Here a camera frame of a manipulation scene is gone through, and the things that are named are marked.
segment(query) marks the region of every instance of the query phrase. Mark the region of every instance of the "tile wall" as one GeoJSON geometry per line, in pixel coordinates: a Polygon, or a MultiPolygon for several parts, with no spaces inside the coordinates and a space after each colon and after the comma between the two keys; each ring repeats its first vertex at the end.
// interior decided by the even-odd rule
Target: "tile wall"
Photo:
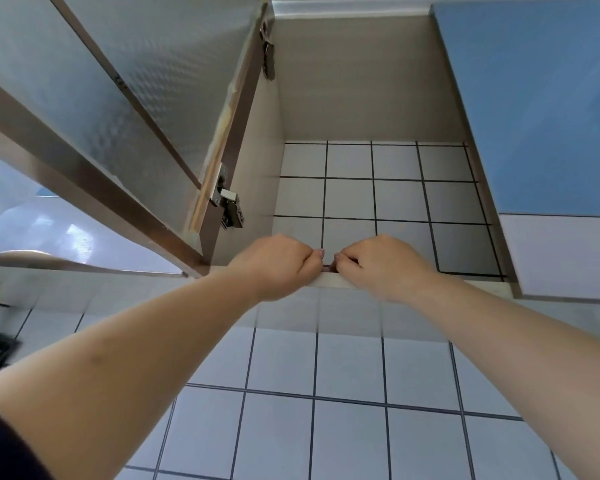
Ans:
{"type": "Polygon", "coordinates": [[[439,271],[504,281],[464,144],[290,141],[273,232],[325,249],[325,263],[380,233],[439,271]]]}
{"type": "MultiPolygon", "coordinates": [[[[600,305],[522,304],[600,336],[600,305]]],[[[19,360],[101,320],[97,305],[83,314],[0,306],[0,331],[23,341],[19,360]]],[[[305,290],[250,310],[118,480],[575,478],[414,311],[380,307],[383,327],[406,340],[315,332],[338,314],[362,323],[374,313],[360,296],[305,290]],[[304,331],[261,328],[294,314],[309,323],[304,331]]]]}

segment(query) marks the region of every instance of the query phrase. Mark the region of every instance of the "person's right hand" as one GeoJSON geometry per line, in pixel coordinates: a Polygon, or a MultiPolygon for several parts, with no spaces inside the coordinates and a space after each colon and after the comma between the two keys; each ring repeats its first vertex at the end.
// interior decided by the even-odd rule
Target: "person's right hand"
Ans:
{"type": "Polygon", "coordinates": [[[334,261],[340,274],[378,299],[405,302],[419,285],[438,273],[410,245],[382,234],[356,242],[334,261]]]}

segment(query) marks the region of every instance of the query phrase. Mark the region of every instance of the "forearm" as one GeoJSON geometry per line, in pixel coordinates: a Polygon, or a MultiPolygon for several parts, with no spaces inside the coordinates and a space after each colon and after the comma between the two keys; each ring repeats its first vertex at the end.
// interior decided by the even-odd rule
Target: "forearm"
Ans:
{"type": "Polygon", "coordinates": [[[64,339],[0,372],[0,416],[56,479],[113,478],[256,295],[218,272],[64,339]]]}
{"type": "Polygon", "coordinates": [[[441,274],[404,302],[430,318],[577,475],[600,479],[600,339],[441,274]]]}

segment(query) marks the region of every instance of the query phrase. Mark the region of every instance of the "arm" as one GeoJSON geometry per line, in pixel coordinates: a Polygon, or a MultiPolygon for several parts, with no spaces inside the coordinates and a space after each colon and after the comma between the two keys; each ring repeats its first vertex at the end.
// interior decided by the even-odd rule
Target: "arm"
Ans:
{"type": "Polygon", "coordinates": [[[343,250],[336,266],[429,318],[579,478],[600,479],[600,339],[437,273],[386,235],[343,250]]]}
{"type": "Polygon", "coordinates": [[[256,241],[224,270],[1,371],[1,418],[56,480],[115,477],[238,318],[311,282],[322,256],[282,235],[256,241]]]}

